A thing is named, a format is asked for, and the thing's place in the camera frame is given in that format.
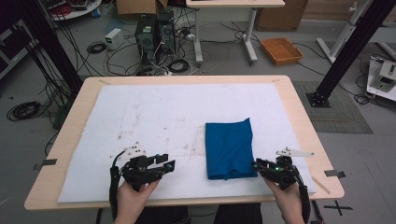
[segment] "wooden table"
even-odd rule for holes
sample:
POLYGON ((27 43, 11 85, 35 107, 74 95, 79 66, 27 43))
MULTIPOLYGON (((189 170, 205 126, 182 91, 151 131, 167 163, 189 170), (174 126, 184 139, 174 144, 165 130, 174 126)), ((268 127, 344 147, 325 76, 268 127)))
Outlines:
POLYGON ((200 43, 200 32, 199 22, 202 19, 212 17, 211 21, 241 21, 238 18, 241 9, 251 8, 249 15, 244 16, 242 21, 248 21, 248 28, 246 33, 242 36, 242 41, 247 49, 250 64, 257 62, 257 56, 250 42, 251 33, 253 31, 254 20, 256 19, 256 12, 258 7, 283 7, 285 2, 283 0, 216 0, 216 1, 192 1, 187 0, 187 6, 197 8, 195 11, 195 37, 194 37, 194 49, 195 49, 195 61, 198 64, 203 62, 201 43, 200 43), (204 11, 208 11, 213 16, 202 15, 204 11))
MULTIPOLYGON (((306 158, 317 193, 311 200, 335 199, 344 196, 344 190, 336 176, 327 177, 324 171, 332 170, 329 158, 320 143, 304 107, 286 76, 197 76, 197 77, 90 77, 85 80, 81 91, 56 139, 47 160, 56 159, 55 165, 43 166, 29 193, 25 208, 28 210, 63 208, 101 208, 109 203, 57 203, 64 184, 66 172, 81 133, 104 85, 163 85, 163 84, 206 84, 206 83, 274 83, 288 114, 291 128, 301 148, 314 152, 315 157, 306 158)), ((273 197, 208 198, 194 200, 148 201, 148 205, 211 204, 269 202, 273 197)))

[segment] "orange tray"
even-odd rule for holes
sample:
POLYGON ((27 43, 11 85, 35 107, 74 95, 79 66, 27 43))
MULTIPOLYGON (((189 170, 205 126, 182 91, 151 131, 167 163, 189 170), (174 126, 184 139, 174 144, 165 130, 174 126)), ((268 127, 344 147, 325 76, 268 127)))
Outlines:
POLYGON ((271 61, 276 65, 296 63, 304 57, 286 37, 264 39, 260 44, 265 53, 271 58, 271 61))

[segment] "human hand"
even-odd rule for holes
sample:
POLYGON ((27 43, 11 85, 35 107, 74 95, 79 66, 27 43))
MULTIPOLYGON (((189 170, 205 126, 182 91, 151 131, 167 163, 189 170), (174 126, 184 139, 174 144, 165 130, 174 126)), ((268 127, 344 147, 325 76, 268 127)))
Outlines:
POLYGON ((287 189, 281 189, 274 183, 264 178, 265 183, 275 195, 276 204, 282 213, 282 218, 287 224, 304 223, 300 191, 297 183, 290 185, 287 189))
POLYGON ((115 224, 133 224, 143 211, 146 201, 152 191, 157 188, 160 180, 142 185, 139 192, 132 189, 132 186, 124 182, 119 187, 117 201, 118 214, 115 224))

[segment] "gray carpet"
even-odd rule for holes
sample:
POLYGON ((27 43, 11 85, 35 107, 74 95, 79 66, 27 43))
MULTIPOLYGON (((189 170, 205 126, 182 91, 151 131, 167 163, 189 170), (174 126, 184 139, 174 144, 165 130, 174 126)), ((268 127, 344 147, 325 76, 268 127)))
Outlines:
POLYGON ((336 87, 329 98, 331 108, 312 107, 306 97, 319 82, 293 82, 317 133, 373 133, 347 92, 336 87))

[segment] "blue cloth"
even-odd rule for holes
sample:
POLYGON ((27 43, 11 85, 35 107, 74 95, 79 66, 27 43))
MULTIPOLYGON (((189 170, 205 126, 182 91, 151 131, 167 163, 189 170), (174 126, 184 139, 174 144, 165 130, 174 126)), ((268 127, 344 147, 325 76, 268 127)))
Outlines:
POLYGON ((205 125, 206 167, 209 179, 255 177, 250 119, 205 125))

